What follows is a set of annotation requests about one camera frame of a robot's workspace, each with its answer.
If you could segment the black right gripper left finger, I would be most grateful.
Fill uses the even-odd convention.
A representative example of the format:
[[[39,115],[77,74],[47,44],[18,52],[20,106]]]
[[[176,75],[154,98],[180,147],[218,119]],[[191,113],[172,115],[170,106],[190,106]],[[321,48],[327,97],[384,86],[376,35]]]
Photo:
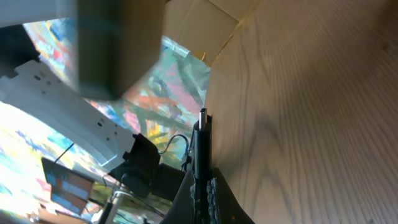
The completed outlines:
[[[198,184],[195,174],[188,171],[181,183],[172,206],[160,224],[197,224]]]

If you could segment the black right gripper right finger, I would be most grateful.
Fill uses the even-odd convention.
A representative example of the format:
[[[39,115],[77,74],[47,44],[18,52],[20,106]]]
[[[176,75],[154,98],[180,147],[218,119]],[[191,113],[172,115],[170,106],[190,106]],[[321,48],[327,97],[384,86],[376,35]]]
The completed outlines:
[[[213,168],[207,184],[208,214],[211,224],[254,224],[241,208],[219,168]]]

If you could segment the Galaxy smartphone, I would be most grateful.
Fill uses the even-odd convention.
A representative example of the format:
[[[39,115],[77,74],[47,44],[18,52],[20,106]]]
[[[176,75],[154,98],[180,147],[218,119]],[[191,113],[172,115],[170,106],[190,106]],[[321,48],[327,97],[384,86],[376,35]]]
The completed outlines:
[[[157,63],[165,0],[77,0],[78,91],[117,100]]]

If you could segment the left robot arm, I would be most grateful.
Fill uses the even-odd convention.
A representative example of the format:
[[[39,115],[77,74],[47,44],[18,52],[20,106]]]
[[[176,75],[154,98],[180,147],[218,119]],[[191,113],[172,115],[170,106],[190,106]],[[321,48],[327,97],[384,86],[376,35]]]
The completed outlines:
[[[184,173],[160,164],[147,138],[117,125],[64,84],[40,62],[22,25],[1,28],[1,101],[82,147],[137,196],[175,198]]]

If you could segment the colourful patterned floor mat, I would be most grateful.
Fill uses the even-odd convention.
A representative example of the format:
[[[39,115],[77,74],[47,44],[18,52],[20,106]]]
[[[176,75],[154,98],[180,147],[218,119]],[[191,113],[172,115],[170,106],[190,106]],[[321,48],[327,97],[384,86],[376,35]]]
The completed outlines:
[[[75,45],[71,19],[31,22],[23,25],[40,62],[67,86]],[[123,128],[141,133],[161,152],[161,162],[179,168],[186,139],[203,106],[210,68],[167,37],[162,39],[160,59],[144,81],[115,101],[84,99]],[[40,206],[55,208],[45,181],[41,158],[67,168],[80,168],[101,177],[93,198],[102,200],[115,180],[82,147],[37,118],[1,101],[1,208],[26,216]]]

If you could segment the white perforated panel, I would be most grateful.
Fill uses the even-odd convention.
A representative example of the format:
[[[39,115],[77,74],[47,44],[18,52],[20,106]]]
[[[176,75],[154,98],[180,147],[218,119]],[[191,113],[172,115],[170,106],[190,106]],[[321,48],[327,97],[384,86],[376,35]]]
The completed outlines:
[[[1,101],[50,126],[82,147],[105,170],[124,162],[135,142],[123,128],[78,96],[42,62],[28,61],[1,77]]]

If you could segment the brown cardboard box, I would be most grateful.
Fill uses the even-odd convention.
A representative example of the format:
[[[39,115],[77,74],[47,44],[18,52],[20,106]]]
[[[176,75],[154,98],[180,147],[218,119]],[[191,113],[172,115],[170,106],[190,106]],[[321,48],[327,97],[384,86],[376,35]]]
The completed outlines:
[[[256,0],[170,0],[163,35],[211,65]]]

